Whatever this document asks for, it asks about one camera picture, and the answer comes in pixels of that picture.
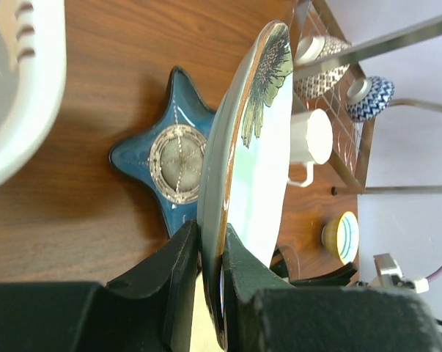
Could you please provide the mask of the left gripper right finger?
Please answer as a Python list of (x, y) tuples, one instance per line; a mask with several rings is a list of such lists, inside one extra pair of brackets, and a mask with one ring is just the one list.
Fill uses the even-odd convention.
[(442, 351), (427, 305), (402, 288), (294, 287), (226, 230), (226, 351)]

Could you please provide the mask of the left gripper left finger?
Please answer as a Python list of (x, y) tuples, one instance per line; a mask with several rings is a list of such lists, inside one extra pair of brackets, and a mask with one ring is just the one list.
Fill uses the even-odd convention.
[(0, 283), (0, 351), (188, 351), (197, 225), (105, 285)]

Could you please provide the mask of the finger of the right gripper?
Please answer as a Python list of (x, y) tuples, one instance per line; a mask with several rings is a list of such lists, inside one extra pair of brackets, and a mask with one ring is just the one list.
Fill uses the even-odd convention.
[(347, 286), (351, 278), (357, 273), (357, 266), (354, 263), (348, 263), (335, 271), (323, 274), (321, 276), (315, 276), (311, 278), (300, 278), (297, 281), (288, 282), (286, 279), (283, 281), (291, 284), (294, 287), (301, 286)]

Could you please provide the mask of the mint flower plate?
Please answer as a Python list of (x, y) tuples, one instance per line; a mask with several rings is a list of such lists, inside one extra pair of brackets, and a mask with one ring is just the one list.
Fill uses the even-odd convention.
[(282, 21), (265, 25), (237, 68), (213, 120), (199, 188), (205, 299), (224, 343), (221, 266), (226, 233), (264, 265), (279, 236), (290, 167), (293, 60)]

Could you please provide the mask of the blue star-shaped dish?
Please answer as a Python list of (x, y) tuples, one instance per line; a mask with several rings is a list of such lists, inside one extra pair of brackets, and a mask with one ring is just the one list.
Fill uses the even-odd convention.
[(159, 121), (109, 151), (115, 169), (152, 190), (169, 236), (196, 218), (202, 162), (215, 114), (186, 70), (175, 66)]

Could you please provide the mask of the small round patterned saucer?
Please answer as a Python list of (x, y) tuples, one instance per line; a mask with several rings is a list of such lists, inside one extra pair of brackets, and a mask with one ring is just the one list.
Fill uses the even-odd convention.
[(207, 140), (194, 127), (164, 128), (150, 148), (149, 169), (161, 195), (177, 205), (197, 201)]

